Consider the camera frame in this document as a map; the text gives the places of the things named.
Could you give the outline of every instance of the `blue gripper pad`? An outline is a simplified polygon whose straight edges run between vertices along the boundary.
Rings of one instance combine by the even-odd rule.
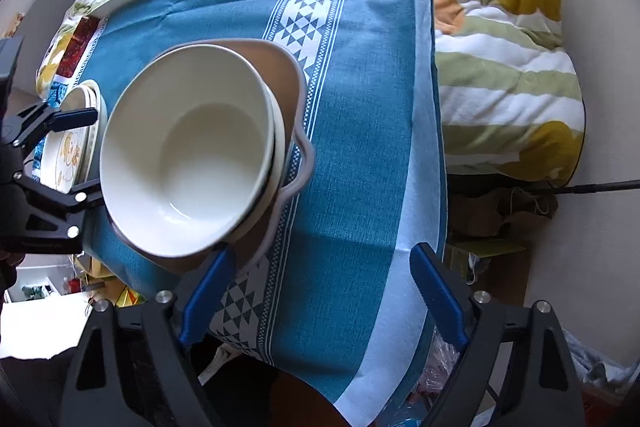
[[[214,313],[222,306],[222,296],[236,274],[236,260],[231,247],[226,247],[213,260],[197,283],[182,312],[182,328],[178,336],[184,347],[204,338]]]
[[[409,263],[443,340],[462,352],[469,343],[465,327],[472,318],[469,289],[441,263],[427,243],[412,248]]]

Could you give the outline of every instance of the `geometric triangle pattern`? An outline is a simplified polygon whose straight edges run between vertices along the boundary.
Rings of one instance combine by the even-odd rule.
[[[288,0],[273,38],[297,58],[307,82],[330,7],[331,0]]]
[[[211,333],[221,341],[259,359],[258,325],[268,272],[269,260],[263,257],[247,275],[233,281],[222,297],[224,307],[209,325]]]
[[[307,130],[314,97],[323,82],[322,71],[331,50],[339,6],[344,0],[278,0],[263,38],[285,47],[298,60],[308,85],[303,124]],[[300,164],[294,147],[284,183],[293,181]],[[288,255],[287,237],[293,220],[294,198],[283,211],[272,248],[245,276],[229,285],[223,308],[212,318],[209,330],[221,341],[265,362],[272,363],[270,335],[278,313],[279,285]]]

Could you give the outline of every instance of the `stacked plates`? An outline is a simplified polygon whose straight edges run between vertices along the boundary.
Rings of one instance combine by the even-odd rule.
[[[107,124],[107,110],[98,85],[87,80],[71,89],[60,110],[93,107],[98,120],[89,127],[49,133],[44,142],[40,182],[65,194],[76,184],[98,175],[98,155]]]

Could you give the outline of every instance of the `bowl rim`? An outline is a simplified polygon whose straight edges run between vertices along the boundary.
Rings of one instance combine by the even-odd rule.
[[[262,160],[260,163],[260,169],[258,171],[258,175],[256,176],[255,182],[254,182],[254,186],[252,187],[251,193],[249,198],[247,199],[247,201],[244,204],[244,209],[241,212],[238,212],[237,216],[233,216],[232,218],[229,219],[229,221],[227,221],[222,227],[218,227],[216,229],[215,232],[211,232],[208,233],[207,235],[203,235],[199,241],[196,242],[196,245],[194,245],[194,247],[191,247],[189,249],[183,249],[180,251],[176,251],[175,249],[172,249],[171,251],[169,250],[155,250],[155,249],[148,249],[148,245],[140,245],[138,241],[134,241],[131,237],[129,237],[129,235],[127,235],[126,229],[128,229],[129,227],[127,226],[127,223],[124,223],[124,229],[122,226],[122,219],[120,219],[120,216],[118,216],[118,211],[116,210],[116,212],[113,212],[113,204],[112,204],[112,209],[109,209],[109,203],[108,200],[111,199],[112,201],[114,201],[112,199],[113,194],[110,196],[110,187],[111,187],[111,181],[110,178],[112,176],[107,175],[104,176],[105,172],[109,171],[109,168],[107,167],[107,169],[105,170],[105,165],[108,163],[108,161],[105,161],[105,157],[106,155],[104,154],[105,151],[105,146],[107,147],[106,151],[108,152],[108,147],[110,146],[110,128],[112,128],[112,121],[114,121],[113,119],[116,118],[118,119],[120,117],[120,114],[123,110],[123,105],[120,104],[120,102],[124,99],[126,99],[128,96],[130,96],[130,94],[132,93],[132,86],[134,86],[134,84],[136,84],[136,81],[139,81],[140,78],[143,78],[145,74],[147,74],[148,70],[153,67],[157,62],[160,61],[166,61],[166,60],[171,60],[172,57],[176,54],[184,54],[184,53],[189,53],[190,51],[192,51],[192,49],[194,48],[208,48],[208,49],[215,49],[218,52],[222,52],[223,54],[226,55],[232,55],[234,56],[237,60],[240,60],[245,67],[248,68],[249,71],[251,71],[252,73],[252,77],[254,77],[254,79],[256,80],[257,84],[260,87],[260,92],[262,93],[262,103],[264,103],[264,106],[266,108],[266,113],[267,113],[267,129],[266,129],[266,140],[265,140],[265,147],[264,150],[262,152]],[[262,191],[262,187],[264,186],[264,184],[267,181],[267,177],[271,168],[271,161],[273,160],[273,145],[274,145],[274,122],[273,122],[273,107],[271,106],[271,99],[270,99],[270,95],[268,90],[266,89],[266,85],[262,79],[262,77],[260,76],[260,74],[258,73],[258,71],[254,68],[254,65],[252,65],[251,62],[249,62],[246,58],[244,58],[241,54],[239,54],[238,52],[235,52],[233,50],[230,50],[228,48],[225,48],[224,46],[219,46],[216,44],[205,44],[205,43],[194,43],[194,44],[190,44],[184,47],[180,47],[180,48],[176,48],[174,50],[169,51],[168,53],[162,54],[156,58],[154,58],[151,62],[149,62],[142,70],[140,70],[140,72],[138,72],[138,74],[136,74],[136,76],[133,77],[133,79],[130,81],[130,83],[127,85],[127,87],[125,87],[125,89],[122,91],[122,93],[120,94],[120,96],[118,97],[118,100],[116,101],[116,103],[113,106],[113,109],[111,110],[111,114],[109,115],[109,120],[107,122],[107,126],[104,130],[104,137],[102,139],[102,144],[100,147],[100,159],[99,159],[99,165],[100,165],[100,181],[101,181],[101,186],[102,186],[102,195],[104,198],[104,204],[105,207],[107,209],[107,211],[110,214],[111,219],[113,220],[113,223],[116,224],[117,228],[119,229],[120,233],[127,238],[127,240],[134,246],[136,247],[136,249],[145,251],[146,253],[155,255],[157,257],[164,257],[164,258],[169,258],[169,259],[176,259],[176,258],[180,258],[180,257],[188,257],[190,255],[194,255],[200,252],[203,252],[205,250],[207,250],[208,248],[213,247],[214,245],[218,244],[220,241],[223,241],[224,238],[233,230],[235,229],[235,227],[238,226],[239,223],[242,222],[242,220],[246,217],[246,214],[251,210],[255,200],[260,196],[261,191]]]

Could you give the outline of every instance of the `black cable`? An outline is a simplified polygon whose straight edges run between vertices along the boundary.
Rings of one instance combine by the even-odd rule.
[[[486,391],[489,393],[489,396],[494,399],[494,402],[498,403],[498,393],[495,392],[495,389],[487,384]]]
[[[617,190],[637,190],[638,188],[640,188],[640,180],[629,180],[626,182],[573,185],[572,187],[534,188],[528,192],[539,196],[542,194],[594,194],[596,192],[616,192]]]

